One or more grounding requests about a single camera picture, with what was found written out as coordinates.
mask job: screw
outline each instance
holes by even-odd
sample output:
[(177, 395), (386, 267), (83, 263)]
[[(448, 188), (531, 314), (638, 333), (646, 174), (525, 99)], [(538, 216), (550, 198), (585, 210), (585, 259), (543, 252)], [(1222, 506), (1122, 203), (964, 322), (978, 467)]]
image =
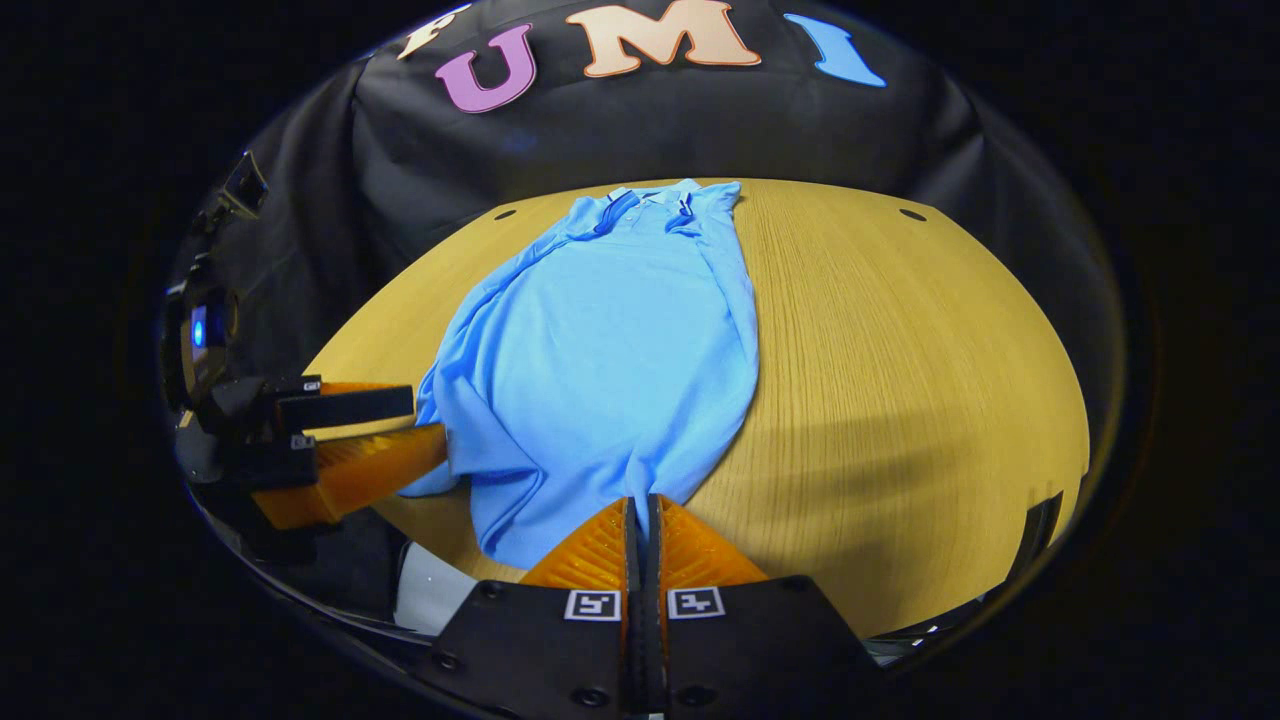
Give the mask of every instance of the screw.
[(703, 705), (710, 705), (716, 700), (716, 691), (710, 688), (704, 688), (701, 685), (689, 685), (687, 688), (676, 693), (676, 701), (680, 705), (686, 705), (689, 707), (700, 707)]
[(431, 656), (431, 659), (435, 660), (435, 665), (445, 673), (453, 673), (462, 665), (458, 662), (458, 657), (452, 652), (436, 652)]
[(577, 688), (572, 697), (573, 702), (588, 707), (603, 707), (609, 702), (608, 693), (595, 688)]

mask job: blue letter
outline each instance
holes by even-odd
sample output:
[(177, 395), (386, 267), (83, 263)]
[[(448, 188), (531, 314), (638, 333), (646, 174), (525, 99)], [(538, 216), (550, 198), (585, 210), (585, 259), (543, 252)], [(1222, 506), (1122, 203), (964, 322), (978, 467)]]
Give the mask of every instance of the blue letter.
[(787, 13), (782, 17), (803, 27), (809, 33), (813, 44), (818, 46), (818, 53), (822, 53), (822, 60), (814, 64), (815, 68), (828, 76), (850, 82), (884, 87), (884, 79), (867, 67), (863, 56), (858, 54), (858, 49), (850, 41), (851, 36), (847, 32), (833, 24), (804, 15)]

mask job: wood grain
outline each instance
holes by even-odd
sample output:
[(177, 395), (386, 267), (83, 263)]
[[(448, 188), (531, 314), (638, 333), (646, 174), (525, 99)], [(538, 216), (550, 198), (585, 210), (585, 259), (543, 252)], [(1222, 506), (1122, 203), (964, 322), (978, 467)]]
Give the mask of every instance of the wood grain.
[[(1009, 571), (1027, 510), (1061, 491), (1069, 518), (1088, 464), (1084, 401), (1048, 320), (932, 208), (741, 182), (735, 224), (756, 293), (759, 384), (739, 437), (687, 507), (765, 573), (813, 575), (861, 635), (992, 588)], [(575, 199), (617, 184), (494, 208), (384, 287), (307, 373), (416, 387), (471, 287)], [(468, 574), (522, 575), (481, 555), (466, 487), (375, 507)]]

